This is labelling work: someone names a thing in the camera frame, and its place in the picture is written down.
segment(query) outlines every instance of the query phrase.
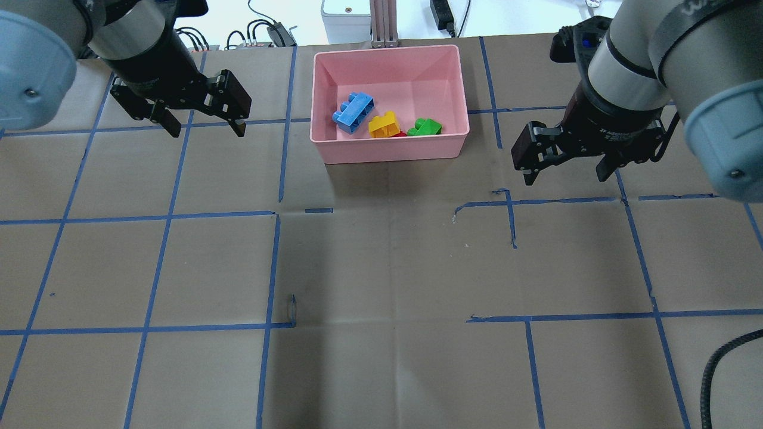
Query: metal stand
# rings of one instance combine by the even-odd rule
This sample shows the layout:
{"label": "metal stand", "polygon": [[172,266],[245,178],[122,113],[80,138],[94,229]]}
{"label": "metal stand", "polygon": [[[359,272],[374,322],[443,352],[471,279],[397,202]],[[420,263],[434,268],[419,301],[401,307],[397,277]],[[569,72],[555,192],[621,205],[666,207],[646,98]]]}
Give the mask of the metal stand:
{"label": "metal stand", "polygon": [[371,0],[371,47],[399,44],[397,0]]}

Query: toy brick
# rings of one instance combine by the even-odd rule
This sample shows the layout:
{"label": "toy brick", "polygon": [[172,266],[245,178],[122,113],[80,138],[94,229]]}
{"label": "toy brick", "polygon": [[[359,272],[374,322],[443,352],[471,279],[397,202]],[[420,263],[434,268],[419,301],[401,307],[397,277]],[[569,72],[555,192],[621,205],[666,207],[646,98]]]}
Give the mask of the toy brick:
{"label": "toy brick", "polygon": [[351,92],[347,101],[342,103],[341,110],[335,111],[331,119],[336,122],[340,130],[352,134],[373,108],[373,97],[364,92]]}
{"label": "toy brick", "polygon": [[432,118],[418,118],[414,128],[408,130],[409,136],[433,136],[443,131],[441,123]]}
{"label": "toy brick", "polygon": [[400,125],[393,111],[388,111],[384,116],[375,116],[369,122],[371,137],[393,137],[400,133]]}

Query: pink bin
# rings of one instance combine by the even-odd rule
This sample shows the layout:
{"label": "pink bin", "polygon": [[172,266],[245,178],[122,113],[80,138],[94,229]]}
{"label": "pink bin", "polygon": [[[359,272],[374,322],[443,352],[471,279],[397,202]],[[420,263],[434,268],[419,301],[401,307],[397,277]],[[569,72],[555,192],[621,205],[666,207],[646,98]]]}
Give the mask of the pink bin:
{"label": "pink bin", "polygon": [[[326,164],[455,158],[469,133],[456,45],[347,50],[315,55],[310,140]],[[331,115],[351,92],[374,98],[374,110],[354,134]],[[417,118],[443,125],[435,136],[371,138],[369,121],[394,111],[400,129]]]}

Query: grid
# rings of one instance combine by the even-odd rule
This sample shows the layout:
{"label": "grid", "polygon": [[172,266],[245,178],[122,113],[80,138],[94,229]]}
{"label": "grid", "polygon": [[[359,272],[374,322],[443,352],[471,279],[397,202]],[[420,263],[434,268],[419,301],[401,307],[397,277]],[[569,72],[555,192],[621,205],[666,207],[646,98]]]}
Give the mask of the grid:
{"label": "grid", "polygon": [[[488,50],[485,46],[485,40],[480,37],[479,43],[481,47],[481,55],[484,61],[485,75],[488,82],[488,90],[490,92],[491,108],[490,109],[473,109],[469,111],[470,115],[491,115],[494,123],[494,132],[497,141],[497,148],[503,149],[503,143],[501,139],[501,126],[499,124],[500,113],[511,113],[517,111],[530,111],[530,110],[559,110],[564,106],[547,106],[547,107],[521,107],[521,108],[499,108],[497,107],[495,91],[493,87],[493,78],[491,75],[490,63],[488,60]],[[288,100],[287,108],[284,119],[278,120],[262,120],[262,121],[247,121],[247,124],[284,124],[284,134],[282,141],[282,163],[280,166],[279,186],[278,186],[278,201],[280,202],[284,198],[285,194],[285,180],[286,180],[286,165],[289,154],[289,133],[290,125],[292,123],[309,122],[309,118],[293,118],[291,116],[291,103],[294,91],[295,80],[295,62],[297,59],[297,52],[299,48],[294,48],[291,52],[291,65],[290,73],[288,77]],[[204,64],[206,62],[206,55],[201,60],[201,71],[204,70]],[[274,329],[291,328],[295,326],[295,319],[291,319],[287,322],[274,322],[273,321],[273,299],[275,289],[275,276],[276,267],[278,265],[278,251],[279,241],[281,236],[281,215],[276,211],[263,210],[263,211],[235,211],[235,212],[208,212],[208,213],[195,213],[195,214],[175,214],[174,207],[177,199],[178,190],[181,182],[183,164],[185,160],[186,149],[188,147],[188,139],[193,128],[196,127],[226,127],[224,122],[216,122],[210,124],[193,124],[193,112],[191,113],[188,122],[183,126],[186,129],[185,136],[183,137],[182,150],[179,158],[179,164],[177,166],[174,187],[172,190],[172,197],[169,204],[169,210],[167,215],[163,216],[136,216],[136,217],[118,217],[118,218],[69,218],[69,212],[72,207],[77,188],[82,177],[82,171],[85,168],[85,164],[88,160],[88,154],[92,145],[93,139],[97,133],[111,133],[121,131],[139,131],[139,130],[153,130],[160,129],[159,126],[150,127],[129,127],[129,128],[102,128],[98,129],[98,122],[103,113],[105,102],[108,96],[108,89],[104,92],[98,114],[90,130],[75,130],[75,131],[41,131],[41,132],[25,132],[25,133],[4,133],[0,130],[0,139],[3,137],[13,137],[21,135],[56,135],[56,134],[89,134],[87,146],[85,149],[85,155],[80,163],[79,170],[77,172],[76,180],[72,186],[71,193],[69,195],[66,209],[63,212],[63,216],[57,219],[24,219],[24,220],[8,220],[0,221],[2,225],[16,225],[16,224],[57,224],[58,231],[56,233],[53,247],[50,251],[50,257],[48,258],[45,266],[45,273],[43,275],[40,288],[37,293],[37,297],[32,308],[31,314],[27,326],[23,330],[5,330],[0,331],[0,336],[20,336],[21,345],[18,349],[18,354],[14,362],[13,370],[11,372],[10,379],[5,388],[2,403],[0,404],[0,419],[5,411],[5,407],[8,403],[8,399],[12,394],[14,380],[18,371],[18,367],[24,358],[24,350],[27,344],[27,340],[30,336],[34,335],[59,335],[59,334],[141,334],[140,349],[138,352],[138,358],[134,368],[134,376],[132,386],[130,390],[130,399],[127,405],[127,413],[124,419],[125,429],[130,427],[130,421],[132,418],[133,406],[135,401],[136,390],[138,386],[138,380],[140,377],[141,364],[143,360],[143,353],[146,347],[146,338],[148,333],[153,332],[185,332],[185,331],[235,331],[235,330],[260,330],[264,332],[264,342],[262,348],[262,367],[260,371],[259,381],[259,397],[256,406],[256,426],[262,427],[262,413],[264,408],[265,393],[266,393],[266,375],[269,361],[269,343],[271,331]],[[530,364],[531,379],[533,384],[533,394],[536,403],[536,413],[539,422],[539,427],[546,427],[546,419],[544,418],[543,406],[542,406],[542,383],[539,380],[539,368],[536,363],[535,344],[533,342],[533,323],[542,321],[601,321],[601,320],[623,320],[623,319],[653,319],[655,321],[655,327],[657,329],[659,339],[662,345],[662,351],[665,358],[665,364],[668,367],[668,372],[671,378],[671,385],[674,391],[675,400],[678,404],[679,412],[681,413],[681,420],[684,428],[689,429],[691,427],[689,418],[687,416],[686,406],[684,403],[684,395],[681,392],[678,378],[676,376],[673,360],[671,357],[670,345],[668,344],[668,338],[665,335],[665,328],[663,326],[663,319],[666,318],[692,318],[692,317],[713,317],[713,316],[739,316],[739,315],[754,315],[763,314],[763,308],[747,308],[747,309],[725,309],[725,310],[704,310],[704,311],[660,311],[658,302],[655,296],[652,295],[652,280],[650,279],[649,269],[644,257],[641,241],[639,239],[639,232],[636,228],[636,222],[634,220],[633,213],[629,204],[629,196],[626,194],[625,185],[623,184],[623,178],[620,172],[616,172],[617,183],[620,190],[620,197],[585,197],[585,198],[559,198],[559,199],[520,199],[514,200],[511,196],[509,189],[497,189],[493,193],[495,195],[502,195],[505,197],[505,201],[485,201],[485,202],[466,202],[455,208],[454,216],[461,210],[467,208],[483,208],[483,207],[506,207],[508,215],[508,224],[510,230],[511,245],[514,249],[517,249],[517,228],[515,226],[515,211],[521,210],[524,205],[547,205],[547,204],[598,204],[598,203],[611,203],[620,201],[627,216],[630,233],[633,238],[633,245],[636,249],[636,253],[639,258],[639,266],[642,272],[643,281],[646,287],[646,292],[652,304],[651,312],[632,312],[632,313],[604,313],[604,314],[535,314],[535,315],[490,315],[486,317],[472,316],[466,323],[470,324],[493,324],[493,323],[521,323],[524,326],[526,334],[526,345],[528,349],[528,360]],[[649,201],[672,201],[682,199],[712,199],[718,198],[714,194],[687,194],[687,195],[641,195],[638,197],[640,202]],[[750,222],[750,234],[754,234],[761,249],[763,250],[763,236],[761,235],[760,228],[757,224],[755,216],[749,205],[745,205],[745,212],[749,217]],[[305,214],[330,214],[333,213],[333,208],[306,208]],[[167,240],[169,238],[169,232],[172,226],[172,222],[177,219],[198,219],[198,218],[232,218],[232,217],[255,217],[266,216],[275,218],[275,230],[273,231],[273,247],[271,255],[270,266],[270,283],[269,283],[269,299],[267,303],[266,322],[259,324],[209,324],[209,325],[182,325],[182,326],[152,326],[150,324],[153,303],[156,297],[156,290],[159,285],[159,276],[162,272],[164,254],[166,251]],[[92,328],[54,328],[54,329],[33,329],[33,323],[37,315],[37,309],[40,305],[40,300],[45,293],[45,287],[47,279],[50,274],[53,261],[56,257],[56,251],[61,241],[62,234],[66,225],[68,224],[88,224],[88,223],[113,223],[113,222],[139,222],[139,221],[164,221],[165,227],[163,232],[163,238],[161,247],[159,250],[159,257],[156,262],[156,270],[153,277],[153,284],[151,288],[149,304],[146,309],[146,316],[143,326],[132,327],[92,327]]]}

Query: power adapter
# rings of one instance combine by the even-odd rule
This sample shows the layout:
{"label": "power adapter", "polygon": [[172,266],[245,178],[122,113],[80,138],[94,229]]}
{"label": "power adapter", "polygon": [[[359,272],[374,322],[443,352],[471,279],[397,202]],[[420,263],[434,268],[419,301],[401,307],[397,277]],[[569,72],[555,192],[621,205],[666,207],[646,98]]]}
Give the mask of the power adapter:
{"label": "power adapter", "polygon": [[450,37],[455,37],[456,27],[448,0],[430,0],[430,9],[437,24],[437,30],[447,30]]}
{"label": "power adapter", "polygon": [[277,47],[297,46],[297,42],[280,22],[276,22],[272,27],[268,26],[268,35]]}

